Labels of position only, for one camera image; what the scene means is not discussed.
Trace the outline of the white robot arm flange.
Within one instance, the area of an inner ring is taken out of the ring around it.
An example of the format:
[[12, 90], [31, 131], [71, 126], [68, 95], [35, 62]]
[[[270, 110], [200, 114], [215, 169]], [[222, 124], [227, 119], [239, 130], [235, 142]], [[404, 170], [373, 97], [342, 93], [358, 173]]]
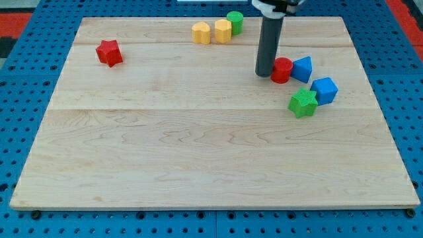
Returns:
[[269, 19], [281, 19], [294, 15], [306, 4], [307, 0], [252, 0], [254, 8]]

